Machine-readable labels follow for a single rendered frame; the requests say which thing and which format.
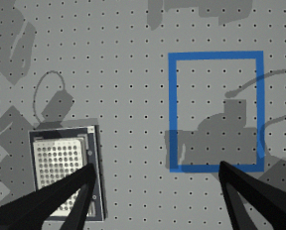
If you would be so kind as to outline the grey flat base plate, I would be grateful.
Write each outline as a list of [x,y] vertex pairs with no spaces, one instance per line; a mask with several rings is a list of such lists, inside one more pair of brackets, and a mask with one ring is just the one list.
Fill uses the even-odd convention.
[[[0,206],[28,130],[96,125],[104,222],[233,230],[218,172],[170,172],[168,53],[263,51],[264,172],[286,192],[286,0],[0,0]],[[178,165],[256,165],[256,58],[176,60]]]

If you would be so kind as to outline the white well plate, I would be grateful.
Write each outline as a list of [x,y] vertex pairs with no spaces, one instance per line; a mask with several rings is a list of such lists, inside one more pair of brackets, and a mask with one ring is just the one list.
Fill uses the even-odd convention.
[[[87,165],[84,137],[37,140],[33,145],[38,189]],[[78,192],[79,190],[51,216],[68,216]]]

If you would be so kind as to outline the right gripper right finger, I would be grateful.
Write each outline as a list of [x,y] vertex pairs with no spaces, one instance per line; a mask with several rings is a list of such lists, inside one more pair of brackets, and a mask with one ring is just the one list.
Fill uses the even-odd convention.
[[286,230],[285,191],[260,181],[225,161],[220,162],[218,178],[233,230],[258,230],[238,192],[274,230]]

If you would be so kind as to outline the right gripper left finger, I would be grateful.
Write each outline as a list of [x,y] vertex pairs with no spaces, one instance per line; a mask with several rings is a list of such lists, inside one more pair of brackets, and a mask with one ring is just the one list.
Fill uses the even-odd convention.
[[0,230],[42,230],[44,221],[78,190],[60,230],[83,230],[96,173],[89,163],[66,177],[0,206]]

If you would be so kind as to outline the blue tape outline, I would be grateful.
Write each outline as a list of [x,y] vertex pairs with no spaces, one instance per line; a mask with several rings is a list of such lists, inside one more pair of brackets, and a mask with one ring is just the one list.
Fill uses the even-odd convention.
[[263,51],[168,53],[170,173],[218,173],[219,165],[178,165],[176,60],[256,58],[256,165],[233,165],[245,173],[264,172],[265,100]]

